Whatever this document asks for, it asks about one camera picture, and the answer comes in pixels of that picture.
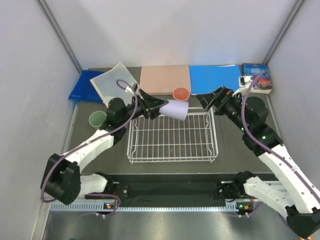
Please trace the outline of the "purple cup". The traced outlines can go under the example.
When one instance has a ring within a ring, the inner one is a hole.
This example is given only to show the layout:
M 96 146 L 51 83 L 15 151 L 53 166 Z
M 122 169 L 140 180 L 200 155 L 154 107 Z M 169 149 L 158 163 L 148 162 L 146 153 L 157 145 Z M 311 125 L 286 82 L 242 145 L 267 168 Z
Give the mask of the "purple cup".
M 189 103 L 187 101 L 179 101 L 168 99 L 168 104 L 159 109 L 159 113 L 169 118 L 184 121 L 187 118 Z

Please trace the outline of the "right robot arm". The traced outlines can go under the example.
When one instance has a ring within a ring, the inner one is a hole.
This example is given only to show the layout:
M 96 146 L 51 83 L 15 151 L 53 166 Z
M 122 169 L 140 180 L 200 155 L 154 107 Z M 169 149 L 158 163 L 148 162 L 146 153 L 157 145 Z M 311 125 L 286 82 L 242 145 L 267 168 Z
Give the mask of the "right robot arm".
M 214 108 L 217 116 L 226 116 L 242 132 L 244 144 L 281 182 L 281 192 L 244 171 L 232 181 L 233 192 L 239 198 L 254 197 L 282 216 L 291 230 L 308 238 L 320 229 L 320 191 L 302 172 L 290 156 L 279 135 L 266 123 L 269 111 L 256 96 L 243 96 L 225 86 L 212 93 L 198 94 L 205 111 Z

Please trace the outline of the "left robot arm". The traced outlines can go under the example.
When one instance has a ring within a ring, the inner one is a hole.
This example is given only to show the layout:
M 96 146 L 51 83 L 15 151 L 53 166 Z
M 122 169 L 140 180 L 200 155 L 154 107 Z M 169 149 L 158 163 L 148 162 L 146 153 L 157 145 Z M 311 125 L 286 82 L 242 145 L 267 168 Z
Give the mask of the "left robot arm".
M 139 116 L 153 120 L 160 115 L 160 108 L 168 103 L 168 100 L 150 96 L 143 90 L 130 97 L 129 104 L 119 97 L 111 99 L 105 121 L 89 139 L 62 155 L 55 153 L 49 157 L 40 196 L 48 194 L 65 205 L 85 195 L 98 194 L 109 198 L 114 187 L 106 176 L 102 173 L 82 175 L 81 172 L 98 155 L 122 139 L 131 120 Z

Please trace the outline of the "pink cup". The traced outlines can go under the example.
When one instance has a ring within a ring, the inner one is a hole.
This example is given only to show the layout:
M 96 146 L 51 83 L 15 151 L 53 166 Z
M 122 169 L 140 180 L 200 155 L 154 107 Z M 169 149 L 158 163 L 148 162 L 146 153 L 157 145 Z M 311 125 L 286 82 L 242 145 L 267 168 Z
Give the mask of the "pink cup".
M 172 92 L 173 98 L 177 101 L 187 102 L 190 95 L 190 91 L 185 87 L 178 87 Z

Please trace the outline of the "green cup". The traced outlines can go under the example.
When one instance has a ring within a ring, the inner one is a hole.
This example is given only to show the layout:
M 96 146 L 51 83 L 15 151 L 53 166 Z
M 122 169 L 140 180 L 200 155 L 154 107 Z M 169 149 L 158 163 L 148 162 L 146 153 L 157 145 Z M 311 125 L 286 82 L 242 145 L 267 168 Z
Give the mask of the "green cup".
M 89 124 L 95 128 L 95 129 L 99 129 L 102 124 L 104 123 L 104 121 L 106 120 L 107 115 L 104 111 L 98 110 L 93 112 L 90 116 L 89 116 Z

